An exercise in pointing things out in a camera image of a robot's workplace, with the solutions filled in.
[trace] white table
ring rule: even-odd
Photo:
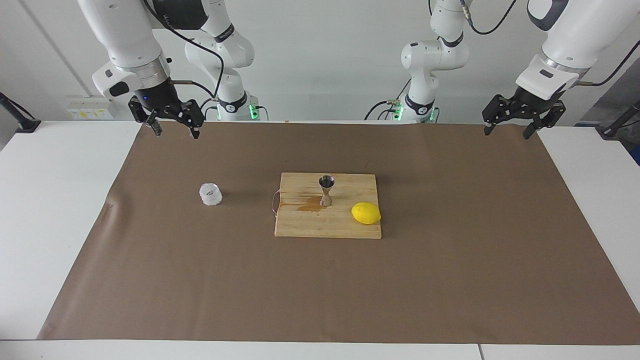
[[[46,122],[0,152],[0,338],[34,339],[139,125]],[[540,136],[640,309],[640,168],[593,129]],[[33,226],[37,219],[38,226]],[[382,345],[216,341],[2,341],[0,359],[640,359],[640,346]]]

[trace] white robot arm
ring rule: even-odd
[[[209,7],[204,1],[153,3],[155,11],[163,14],[171,27],[199,29],[209,17]],[[157,118],[173,119],[186,125],[193,138],[198,138],[204,116],[194,99],[182,102],[178,98],[145,5],[139,0],[78,0],[78,3],[109,54],[109,63],[93,74],[93,82],[101,94],[112,99],[135,92],[129,108],[136,121],[160,135],[162,128]]]
[[[202,30],[207,34],[198,35],[193,41],[218,53],[224,60],[218,92],[220,120],[257,120],[258,99],[245,91],[240,74],[234,70],[253,63],[253,46],[229,20],[224,0],[206,1],[210,16]],[[218,82],[221,63],[217,57],[189,43],[184,50],[189,62],[204,71],[214,83]]]
[[[454,70],[467,64],[469,46],[464,42],[465,15],[460,0],[437,0],[431,29],[437,40],[408,44],[402,51],[402,64],[411,73],[411,87],[401,99],[397,119],[424,122],[431,114],[438,78],[436,70]]]
[[[496,95],[484,109],[486,135],[496,124],[515,118],[533,120],[525,138],[554,126],[566,110],[560,96],[637,17],[640,0],[529,0],[527,12],[547,32],[547,41],[516,80],[515,95]]]

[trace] yellow lemon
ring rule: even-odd
[[[380,209],[370,202],[359,202],[351,208],[351,214],[356,221],[365,225],[375,224],[379,222],[382,216]]]

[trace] brown paper mat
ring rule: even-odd
[[[163,127],[138,134],[40,339],[640,344],[640,314],[521,127]],[[275,238],[282,172],[376,174],[383,239]],[[201,203],[206,182],[219,206]]]

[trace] cutting board handle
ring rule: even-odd
[[[278,196],[278,206],[276,206],[276,195]],[[273,199],[271,199],[271,210],[273,211],[273,214],[278,217],[278,209],[280,208],[280,189],[276,190],[275,193],[273,193]]]

